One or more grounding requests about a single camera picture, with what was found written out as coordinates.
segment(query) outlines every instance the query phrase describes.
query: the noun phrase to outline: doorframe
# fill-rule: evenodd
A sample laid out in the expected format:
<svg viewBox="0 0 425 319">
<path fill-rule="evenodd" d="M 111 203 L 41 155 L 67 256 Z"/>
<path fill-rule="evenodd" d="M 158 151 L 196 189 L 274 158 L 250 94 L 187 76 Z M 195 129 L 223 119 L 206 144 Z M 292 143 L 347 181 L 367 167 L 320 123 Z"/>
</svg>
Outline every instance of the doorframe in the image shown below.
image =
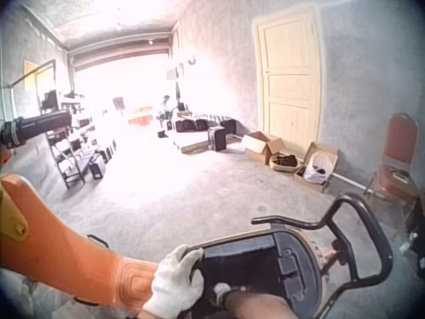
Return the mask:
<svg viewBox="0 0 425 319">
<path fill-rule="evenodd" d="M 262 17 L 258 17 L 254 19 L 253 23 L 253 33 L 254 33 L 254 45 L 255 45 L 255 56 L 256 56 L 256 73 L 257 73 L 257 103 L 258 107 L 258 125 L 260 130 L 264 131 L 264 81 L 263 81 L 263 72 L 262 72 L 262 55 L 260 48 L 260 34 L 259 34 L 259 25 L 262 23 L 270 22 L 273 20 L 278 20 L 281 18 L 286 18 L 291 15 L 296 15 L 300 13 L 310 14 L 312 17 L 313 23 L 313 32 L 315 33 L 315 42 L 317 45 L 317 49 L 319 51 L 319 84 L 320 84 L 320 99 L 319 99 L 319 118 L 317 119 L 317 127 L 315 132 L 315 140 L 312 142 L 316 142 L 319 136 L 319 129 L 322 121 L 322 105 L 323 105 L 323 62 L 322 62 L 322 39 L 318 30 L 318 18 L 315 11 L 315 7 L 308 5 L 297 6 L 296 8 L 287 9 L 285 11 L 281 11 L 278 13 L 272 13 L 270 15 L 265 15 Z"/>
</svg>

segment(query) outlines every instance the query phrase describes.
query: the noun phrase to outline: red chair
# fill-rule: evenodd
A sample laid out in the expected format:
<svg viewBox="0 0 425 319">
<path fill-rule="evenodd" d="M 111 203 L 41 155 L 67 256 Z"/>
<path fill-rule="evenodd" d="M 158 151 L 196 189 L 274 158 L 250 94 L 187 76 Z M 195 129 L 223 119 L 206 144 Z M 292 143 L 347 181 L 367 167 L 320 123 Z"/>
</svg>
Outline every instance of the red chair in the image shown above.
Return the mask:
<svg viewBox="0 0 425 319">
<path fill-rule="evenodd" d="M 418 190 L 410 176 L 410 164 L 416 153 L 418 124 L 405 113 L 393 114 L 388 122 L 384 152 L 379 170 L 365 190 L 372 189 L 385 197 L 395 197 L 410 207 Z"/>
</svg>

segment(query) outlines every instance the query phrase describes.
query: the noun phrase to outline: gray wall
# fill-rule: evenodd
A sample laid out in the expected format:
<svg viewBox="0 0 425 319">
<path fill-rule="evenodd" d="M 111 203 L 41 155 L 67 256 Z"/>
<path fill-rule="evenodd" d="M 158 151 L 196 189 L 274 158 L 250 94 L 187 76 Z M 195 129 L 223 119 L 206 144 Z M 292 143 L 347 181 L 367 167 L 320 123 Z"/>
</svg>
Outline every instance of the gray wall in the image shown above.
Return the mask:
<svg viewBox="0 0 425 319">
<path fill-rule="evenodd" d="M 193 1 L 181 19 L 185 54 L 197 57 L 197 64 L 185 69 L 184 98 L 191 110 L 232 116 L 241 123 L 239 134 L 257 130 L 253 20 L 304 3 Z M 341 150 L 338 173 L 366 183 L 378 166 L 391 114 L 403 111 L 424 123 L 423 20 L 413 1 L 312 3 L 321 37 L 319 141 Z M 424 169 L 417 163 L 424 154 L 421 135 L 414 175 L 422 185 Z"/>
<path fill-rule="evenodd" d="M 55 58 L 58 65 L 58 89 L 65 93 L 69 91 L 66 53 L 55 47 L 50 39 L 36 29 L 18 7 L 10 7 L 2 13 L 0 31 L 2 87 L 24 74 L 25 60 L 40 65 Z M 23 82 L 15 87 L 15 98 L 18 116 L 39 114 L 36 95 L 26 92 Z M 7 120 L 11 120 L 13 114 L 8 89 L 2 89 L 1 103 L 5 104 Z M 8 171 L 16 171 L 25 176 L 42 195 L 46 195 L 60 179 L 44 135 L 17 148 L 9 163 L 1 169 L 2 173 Z"/>
</svg>

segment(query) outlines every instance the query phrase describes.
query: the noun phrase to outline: concrete floor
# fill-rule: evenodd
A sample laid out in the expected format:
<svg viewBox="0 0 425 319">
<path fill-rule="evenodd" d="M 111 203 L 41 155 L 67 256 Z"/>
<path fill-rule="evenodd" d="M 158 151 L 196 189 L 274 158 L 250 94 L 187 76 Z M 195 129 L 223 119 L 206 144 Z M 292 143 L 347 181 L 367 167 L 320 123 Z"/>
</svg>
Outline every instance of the concrete floor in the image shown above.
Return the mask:
<svg viewBox="0 0 425 319">
<path fill-rule="evenodd" d="M 103 180 L 89 177 L 86 185 L 76 185 L 70 191 L 58 181 L 45 198 L 76 231 L 97 235 L 115 252 L 137 259 L 157 262 L 181 243 L 194 245 L 249 231 L 255 228 L 250 219 L 257 216 L 316 221 L 335 195 L 358 192 L 336 179 L 324 194 L 298 185 L 246 157 L 239 142 L 221 153 L 183 155 L 169 139 L 156 138 L 149 127 L 126 127 L 122 134 Z M 379 286 L 346 292 L 328 318 L 402 318 L 408 301 L 424 288 L 414 268 L 398 252 L 402 239 L 395 236 L 393 227 L 400 211 L 379 202 L 374 206 L 384 232 L 394 237 L 393 272 Z M 360 275 L 378 272 L 377 254 L 355 212 L 343 206 L 337 223 L 354 246 Z M 309 236 L 322 250 L 333 240 L 329 231 Z M 331 271 L 329 291 L 347 280 L 347 274 L 340 266 Z M 16 281 L 8 275 L 3 280 Z M 50 318 L 50 313 L 67 300 L 65 294 L 40 284 L 33 294 L 36 317 Z M 102 319 L 126 314 L 109 306 L 90 311 Z"/>
</svg>

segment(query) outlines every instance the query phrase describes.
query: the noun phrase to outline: chair seat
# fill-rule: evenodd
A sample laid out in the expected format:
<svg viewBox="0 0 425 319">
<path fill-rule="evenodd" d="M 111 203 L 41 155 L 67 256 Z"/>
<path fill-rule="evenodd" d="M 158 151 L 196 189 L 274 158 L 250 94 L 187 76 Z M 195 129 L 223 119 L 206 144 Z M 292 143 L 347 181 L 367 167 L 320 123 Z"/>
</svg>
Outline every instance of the chair seat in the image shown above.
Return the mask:
<svg viewBox="0 0 425 319">
<path fill-rule="evenodd" d="M 403 183 L 393 176 L 395 168 L 389 165 L 382 165 L 378 172 L 379 185 L 388 193 L 406 201 L 414 201 L 418 196 L 418 190 L 409 177 L 408 183 Z"/>
</svg>

